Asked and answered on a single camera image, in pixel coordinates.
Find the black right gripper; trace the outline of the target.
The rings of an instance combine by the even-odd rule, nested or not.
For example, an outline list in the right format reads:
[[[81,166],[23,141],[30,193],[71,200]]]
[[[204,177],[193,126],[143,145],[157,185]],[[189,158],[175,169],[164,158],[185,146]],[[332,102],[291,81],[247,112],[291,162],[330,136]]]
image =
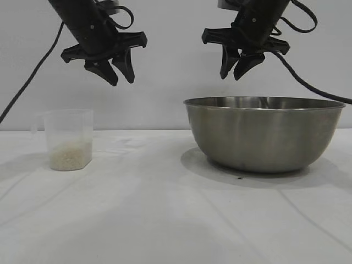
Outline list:
[[[221,79],[227,77],[235,63],[237,63],[234,68],[235,80],[239,80],[253,67],[261,64],[265,60],[265,55],[256,52],[276,51],[286,54],[290,46],[287,41],[271,36],[274,27],[274,23],[263,15],[250,9],[242,9],[231,23],[231,27],[204,29],[202,34],[204,44],[222,45]],[[238,50],[254,54],[247,54],[239,59]]]

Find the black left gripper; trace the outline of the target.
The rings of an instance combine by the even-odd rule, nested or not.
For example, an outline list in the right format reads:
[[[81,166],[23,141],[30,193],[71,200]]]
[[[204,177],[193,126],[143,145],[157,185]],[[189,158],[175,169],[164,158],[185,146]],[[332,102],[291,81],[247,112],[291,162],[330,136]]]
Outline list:
[[[112,64],[124,75],[126,81],[130,84],[135,81],[131,49],[146,47],[146,35],[143,31],[118,32],[110,21],[100,19],[87,21],[63,16],[61,19],[78,42],[62,52],[61,57],[66,63],[75,59],[86,59],[85,70],[116,86],[118,77],[109,61],[100,60],[112,58]]]

